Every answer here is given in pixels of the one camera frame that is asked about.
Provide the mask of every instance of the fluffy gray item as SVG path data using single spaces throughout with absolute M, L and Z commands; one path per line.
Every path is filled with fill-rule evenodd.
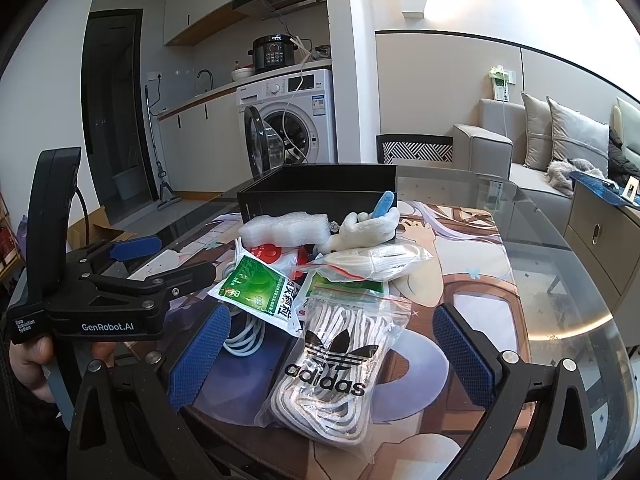
M 569 178 L 572 171 L 581 171 L 596 178 L 604 179 L 602 172 L 583 158 L 572 160 L 552 160 L 546 170 L 546 177 L 551 187 L 571 198 L 574 195 L 573 181 Z

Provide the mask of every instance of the mop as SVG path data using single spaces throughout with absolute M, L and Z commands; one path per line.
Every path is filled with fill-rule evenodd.
M 162 162 L 160 162 L 160 159 L 158 158 L 158 150 L 156 149 L 156 138 L 154 137 L 154 126 L 153 126 L 153 123 L 151 122 L 151 108 L 149 107 L 149 91 L 146 85 L 145 85 L 145 100 L 146 100 L 146 116 L 149 118 L 149 130 L 151 131 L 151 143 L 154 147 L 154 156 L 156 158 L 156 166 L 158 167 L 158 178 L 160 179 L 160 189 L 158 193 L 160 198 L 160 203 L 158 204 L 158 211 L 162 211 L 162 209 L 164 209 L 165 207 L 169 207 L 171 204 L 180 202 L 182 198 L 174 194 L 174 190 L 171 188 L 171 186 L 169 186 L 169 183 L 165 180 L 166 171 L 162 167 Z M 162 192 L 165 189 L 168 191 L 169 197 L 166 200 L 163 200 Z

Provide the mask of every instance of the adidas logo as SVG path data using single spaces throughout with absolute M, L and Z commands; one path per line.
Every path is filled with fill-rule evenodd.
M 322 366 L 322 369 L 307 370 L 290 364 L 285 368 L 285 373 L 290 377 L 298 377 L 303 383 L 320 386 L 323 390 L 335 389 L 340 393 L 363 396 L 366 389 L 365 383 L 353 383 L 353 381 L 344 379 L 339 381 L 337 372 L 362 365 L 376 354 L 378 345 L 366 345 L 347 352 L 350 343 L 349 332 L 343 330 L 331 341 L 327 349 L 316 334 L 307 330 L 305 333 L 306 350 L 313 356 L 313 361 Z M 324 377 L 321 377 L 324 368 L 328 368 L 328 371 Z
M 329 369 L 335 366 L 337 372 L 349 370 L 353 366 L 360 366 L 378 351 L 378 345 L 366 345 L 347 353 L 350 343 L 351 338 L 346 330 L 340 332 L 331 341 L 328 349 L 324 348 L 320 338 L 311 330 L 307 330 L 305 333 L 305 347 L 311 355 L 315 356 L 313 360 Z

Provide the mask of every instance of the gray pillow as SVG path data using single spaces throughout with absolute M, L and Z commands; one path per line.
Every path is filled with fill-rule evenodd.
M 534 170 L 546 171 L 553 151 L 549 105 L 524 92 L 522 102 L 527 115 L 527 156 L 524 164 Z
M 553 158 L 585 158 L 607 176 L 609 164 L 609 126 L 565 106 L 547 96 L 551 110 Z

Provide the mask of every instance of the cardboard box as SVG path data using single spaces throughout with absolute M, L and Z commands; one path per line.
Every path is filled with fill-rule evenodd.
M 93 244 L 102 240 L 121 242 L 133 238 L 135 235 L 135 233 L 111 227 L 107 213 L 104 212 L 104 206 L 89 213 L 89 243 Z M 71 250 L 75 251 L 84 247 L 85 240 L 84 218 L 81 218 L 66 230 L 66 241 Z

